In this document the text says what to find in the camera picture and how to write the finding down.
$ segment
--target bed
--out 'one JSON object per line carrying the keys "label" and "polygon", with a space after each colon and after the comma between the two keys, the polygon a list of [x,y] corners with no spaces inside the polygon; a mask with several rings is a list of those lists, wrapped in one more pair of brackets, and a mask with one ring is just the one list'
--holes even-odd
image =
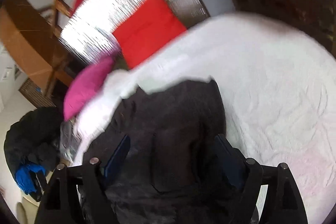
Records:
{"label": "bed", "polygon": [[[113,71],[78,116],[83,142],[73,165],[138,85],[150,93],[210,77],[221,92],[231,145],[263,165],[288,163],[308,222],[322,223],[336,202],[336,62],[305,33],[262,16],[207,19],[135,69]],[[265,195],[263,188],[259,214]]]}

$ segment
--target white bed sheet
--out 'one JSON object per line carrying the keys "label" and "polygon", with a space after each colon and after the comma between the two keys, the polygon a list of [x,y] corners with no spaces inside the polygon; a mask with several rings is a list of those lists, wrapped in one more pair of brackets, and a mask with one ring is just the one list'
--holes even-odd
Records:
{"label": "white bed sheet", "polygon": [[150,93],[209,77],[220,89],[231,145],[263,165],[288,163],[308,222],[322,223],[336,202],[336,61],[306,34],[257,15],[208,19],[136,69],[112,72],[78,117],[85,141],[74,165],[137,85]]}

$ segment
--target metal screw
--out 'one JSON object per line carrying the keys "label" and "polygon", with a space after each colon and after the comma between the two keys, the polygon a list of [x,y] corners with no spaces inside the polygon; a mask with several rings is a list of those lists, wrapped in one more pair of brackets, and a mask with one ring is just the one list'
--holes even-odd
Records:
{"label": "metal screw", "polygon": [[253,165],[253,164],[255,164],[255,159],[247,158],[246,162],[247,162],[247,164]]}
{"label": "metal screw", "polygon": [[62,170],[65,167],[65,164],[59,164],[56,166],[57,170]]}
{"label": "metal screw", "polygon": [[280,163],[280,166],[282,169],[287,169],[288,168],[288,165],[284,162]]}
{"label": "metal screw", "polygon": [[90,159],[90,163],[91,164],[97,164],[99,162],[99,159],[98,158],[91,158]]}

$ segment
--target wrinkled bed sheet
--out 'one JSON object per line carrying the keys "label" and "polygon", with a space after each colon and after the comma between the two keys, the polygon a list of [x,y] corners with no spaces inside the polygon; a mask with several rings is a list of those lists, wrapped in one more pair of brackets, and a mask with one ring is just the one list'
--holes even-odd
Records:
{"label": "wrinkled bed sheet", "polygon": [[[208,19],[134,70],[113,71],[78,117],[84,140],[74,165],[138,85],[150,93],[209,77],[231,145],[264,165],[288,163],[308,222],[322,223],[336,202],[336,61],[306,34],[256,15]],[[259,214],[265,195],[262,188]]]}

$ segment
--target blue fabric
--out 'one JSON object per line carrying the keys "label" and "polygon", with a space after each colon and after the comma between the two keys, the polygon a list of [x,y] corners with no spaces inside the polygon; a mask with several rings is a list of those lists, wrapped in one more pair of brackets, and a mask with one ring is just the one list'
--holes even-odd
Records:
{"label": "blue fabric", "polygon": [[36,192],[34,183],[30,177],[29,171],[37,173],[42,171],[45,175],[45,169],[41,165],[34,164],[32,162],[22,165],[16,172],[16,183],[17,185],[28,195],[31,192]]}

